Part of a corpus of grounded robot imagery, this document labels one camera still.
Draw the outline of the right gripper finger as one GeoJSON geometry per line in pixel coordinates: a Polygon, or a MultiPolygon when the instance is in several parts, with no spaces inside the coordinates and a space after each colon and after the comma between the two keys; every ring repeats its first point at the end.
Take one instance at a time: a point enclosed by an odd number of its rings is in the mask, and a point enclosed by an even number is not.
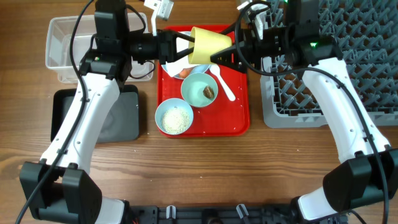
{"type": "Polygon", "coordinates": [[[230,26],[228,26],[226,29],[224,29],[224,30],[222,30],[221,32],[220,32],[220,34],[223,34],[223,35],[227,35],[227,34],[230,34],[230,33],[240,33],[240,27],[239,27],[239,29],[238,29],[238,31],[236,31],[236,28],[237,28],[237,25],[236,25],[236,23],[232,23],[230,26]]]}
{"type": "Polygon", "coordinates": [[[232,45],[210,56],[211,63],[228,67],[237,72],[245,72],[246,66],[239,59],[236,46],[232,45]]]}

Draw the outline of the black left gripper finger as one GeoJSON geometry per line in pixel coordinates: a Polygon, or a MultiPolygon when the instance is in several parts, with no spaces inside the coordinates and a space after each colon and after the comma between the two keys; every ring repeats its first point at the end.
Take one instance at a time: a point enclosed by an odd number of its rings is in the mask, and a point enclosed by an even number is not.
{"type": "Polygon", "coordinates": [[[194,37],[191,37],[190,35],[187,35],[187,34],[183,34],[181,32],[174,31],[174,33],[172,35],[173,35],[173,41],[174,42],[177,41],[177,38],[181,38],[181,39],[187,40],[189,42],[194,42],[195,41],[194,37]]]}
{"type": "Polygon", "coordinates": [[[192,50],[182,50],[179,52],[175,52],[172,54],[172,62],[176,62],[176,61],[180,60],[181,58],[188,56],[191,53],[193,53],[192,50]]]}

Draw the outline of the white paper napkin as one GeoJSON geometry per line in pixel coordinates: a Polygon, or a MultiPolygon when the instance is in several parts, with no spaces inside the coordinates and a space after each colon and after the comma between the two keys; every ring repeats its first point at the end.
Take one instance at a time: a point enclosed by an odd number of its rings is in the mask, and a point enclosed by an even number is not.
{"type": "MultiPolygon", "coordinates": [[[[177,51],[182,51],[186,50],[189,47],[189,41],[183,40],[181,38],[177,38],[177,51]]],[[[167,62],[165,65],[162,65],[162,68],[167,72],[167,74],[172,77],[172,78],[179,78],[178,74],[184,69],[184,68],[191,68],[191,67],[196,67],[198,64],[191,64],[189,63],[188,56],[185,56],[184,58],[181,58],[180,60],[176,62],[167,62]]]]}

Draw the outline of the light blue plate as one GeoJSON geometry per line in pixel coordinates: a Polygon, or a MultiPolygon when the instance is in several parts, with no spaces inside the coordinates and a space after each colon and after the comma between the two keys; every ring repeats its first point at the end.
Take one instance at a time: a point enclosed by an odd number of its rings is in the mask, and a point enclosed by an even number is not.
{"type": "MultiPolygon", "coordinates": [[[[190,31],[182,31],[181,33],[190,35],[190,31]]],[[[209,67],[210,67],[210,65],[200,65],[200,64],[198,64],[198,66],[193,68],[193,70],[190,73],[190,75],[193,74],[193,73],[205,73],[209,69],[209,67]]]]}

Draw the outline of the orange carrot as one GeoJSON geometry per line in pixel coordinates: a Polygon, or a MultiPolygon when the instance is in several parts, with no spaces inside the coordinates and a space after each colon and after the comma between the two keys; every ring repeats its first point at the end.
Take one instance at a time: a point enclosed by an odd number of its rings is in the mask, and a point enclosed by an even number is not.
{"type": "Polygon", "coordinates": [[[192,72],[192,70],[193,70],[193,67],[191,67],[191,68],[184,68],[184,69],[178,74],[178,77],[179,77],[179,78],[182,78],[182,79],[185,79],[185,78],[187,78],[187,77],[189,76],[189,74],[192,72]]]}

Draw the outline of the yellow cup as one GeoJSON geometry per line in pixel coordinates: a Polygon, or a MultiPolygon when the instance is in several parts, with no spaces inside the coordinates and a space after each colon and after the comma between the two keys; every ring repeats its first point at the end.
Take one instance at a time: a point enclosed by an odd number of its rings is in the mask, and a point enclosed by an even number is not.
{"type": "Polygon", "coordinates": [[[193,37],[195,41],[188,44],[189,49],[193,48],[193,52],[188,55],[189,64],[213,64],[211,62],[213,54],[232,46],[229,36],[199,27],[191,29],[190,37],[193,37]]]}

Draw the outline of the mint green bowl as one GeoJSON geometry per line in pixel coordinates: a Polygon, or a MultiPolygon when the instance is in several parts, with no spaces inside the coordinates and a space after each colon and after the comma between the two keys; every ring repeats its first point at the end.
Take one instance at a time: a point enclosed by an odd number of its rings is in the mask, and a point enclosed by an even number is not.
{"type": "Polygon", "coordinates": [[[182,82],[181,95],[189,105],[196,108],[204,108],[216,100],[218,96],[218,84],[209,74],[193,73],[182,82]],[[203,89],[207,85],[211,86],[215,93],[215,98],[212,100],[203,95],[203,89]]]}

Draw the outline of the brown food scrap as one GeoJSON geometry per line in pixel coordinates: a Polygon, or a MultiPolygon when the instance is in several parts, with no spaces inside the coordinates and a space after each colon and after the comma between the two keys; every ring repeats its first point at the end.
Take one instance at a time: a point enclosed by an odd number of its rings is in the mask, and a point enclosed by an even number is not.
{"type": "Polygon", "coordinates": [[[208,98],[209,100],[212,100],[215,98],[215,93],[212,89],[211,86],[207,85],[204,89],[203,89],[203,95],[208,98]]]}

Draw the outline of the light blue bowl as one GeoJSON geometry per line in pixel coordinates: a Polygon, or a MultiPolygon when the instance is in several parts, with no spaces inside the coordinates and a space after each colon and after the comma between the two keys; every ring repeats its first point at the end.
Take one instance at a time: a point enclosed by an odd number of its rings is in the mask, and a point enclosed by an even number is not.
{"type": "Polygon", "coordinates": [[[155,122],[165,134],[172,136],[182,134],[193,123],[193,109],[180,98],[165,100],[156,109],[155,122]]]}

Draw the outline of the white rice pile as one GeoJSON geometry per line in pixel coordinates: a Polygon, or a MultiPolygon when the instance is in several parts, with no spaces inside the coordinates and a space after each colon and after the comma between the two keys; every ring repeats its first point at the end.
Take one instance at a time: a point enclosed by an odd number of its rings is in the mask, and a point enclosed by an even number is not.
{"type": "Polygon", "coordinates": [[[174,107],[164,113],[161,123],[166,133],[176,135],[188,129],[190,117],[184,109],[174,107]]]}

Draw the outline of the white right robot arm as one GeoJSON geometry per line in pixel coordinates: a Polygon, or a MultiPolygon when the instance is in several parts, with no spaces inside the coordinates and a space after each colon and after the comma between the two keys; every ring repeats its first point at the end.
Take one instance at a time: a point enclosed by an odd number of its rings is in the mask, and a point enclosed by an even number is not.
{"type": "Polygon", "coordinates": [[[389,201],[397,192],[397,151],[375,127],[359,99],[335,39],[319,33],[317,1],[287,1],[284,26],[267,29],[262,39],[235,22],[209,40],[192,30],[188,46],[176,51],[192,64],[215,63],[233,70],[266,71],[260,58],[284,55],[319,104],[332,131],[340,164],[322,186],[290,204],[293,223],[316,223],[355,208],[382,202],[387,223],[389,201]]]}

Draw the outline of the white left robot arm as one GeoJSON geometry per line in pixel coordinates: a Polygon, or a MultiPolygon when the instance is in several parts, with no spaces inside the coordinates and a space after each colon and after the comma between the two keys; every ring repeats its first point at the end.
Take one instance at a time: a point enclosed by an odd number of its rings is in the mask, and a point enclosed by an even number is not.
{"type": "Polygon", "coordinates": [[[121,94],[133,60],[176,62],[193,52],[177,49],[180,33],[132,31],[124,0],[96,1],[96,33],[80,63],[72,67],[78,86],[71,107],[38,162],[23,164],[19,176],[26,202],[38,220],[60,223],[137,223],[126,200],[103,196],[90,178],[101,127],[121,94]]]}

